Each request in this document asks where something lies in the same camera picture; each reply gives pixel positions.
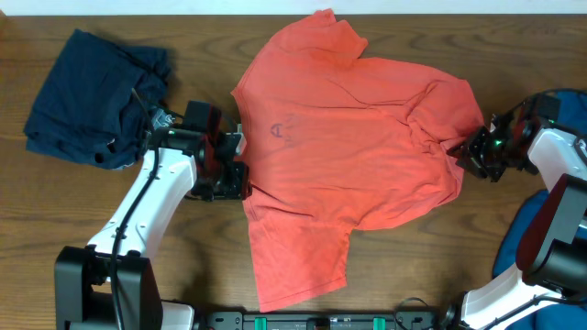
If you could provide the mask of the red t-shirt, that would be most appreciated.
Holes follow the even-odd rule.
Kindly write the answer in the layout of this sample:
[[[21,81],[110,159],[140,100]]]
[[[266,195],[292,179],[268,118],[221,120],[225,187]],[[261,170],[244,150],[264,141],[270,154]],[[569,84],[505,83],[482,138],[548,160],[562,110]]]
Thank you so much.
[[[483,125],[469,83],[367,58],[367,45],[319,10],[277,32],[233,90],[262,312],[343,288],[353,231],[403,225],[460,194],[449,150]]]

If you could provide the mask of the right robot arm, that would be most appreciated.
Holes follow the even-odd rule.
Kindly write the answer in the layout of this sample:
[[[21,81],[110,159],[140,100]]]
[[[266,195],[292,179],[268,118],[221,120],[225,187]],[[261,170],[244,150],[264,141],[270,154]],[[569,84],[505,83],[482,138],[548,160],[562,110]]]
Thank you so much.
[[[548,196],[518,243],[515,263],[464,293],[438,329],[505,329],[541,309],[586,304],[586,135],[565,114],[586,92],[559,88],[528,96],[494,115],[448,154],[480,179],[515,168],[540,175]]]

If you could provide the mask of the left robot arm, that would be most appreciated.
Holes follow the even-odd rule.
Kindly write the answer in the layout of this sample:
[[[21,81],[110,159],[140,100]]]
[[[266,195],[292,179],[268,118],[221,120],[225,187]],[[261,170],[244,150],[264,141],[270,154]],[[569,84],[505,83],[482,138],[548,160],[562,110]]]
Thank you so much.
[[[152,261],[184,199],[244,200],[248,168],[241,124],[191,101],[177,123],[152,127],[138,177],[85,247],[62,249],[54,264],[59,329],[199,329],[187,302],[160,296]]]

